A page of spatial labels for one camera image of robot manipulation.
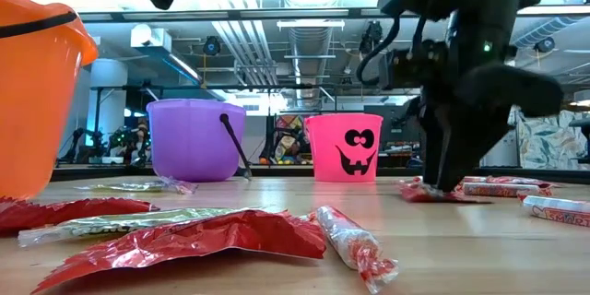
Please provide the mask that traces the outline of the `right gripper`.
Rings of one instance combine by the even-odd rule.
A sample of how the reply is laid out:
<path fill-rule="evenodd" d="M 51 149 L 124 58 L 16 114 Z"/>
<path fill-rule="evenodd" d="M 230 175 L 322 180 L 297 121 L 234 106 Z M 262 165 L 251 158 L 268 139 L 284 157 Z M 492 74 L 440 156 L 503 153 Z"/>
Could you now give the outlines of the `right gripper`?
<path fill-rule="evenodd" d="M 451 192 L 508 133 L 513 106 L 529 117 L 560 112 L 553 77 L 504 64 L 447 69 L 425 83 L 416 106 L 423 130 L 423 182 Z"/>

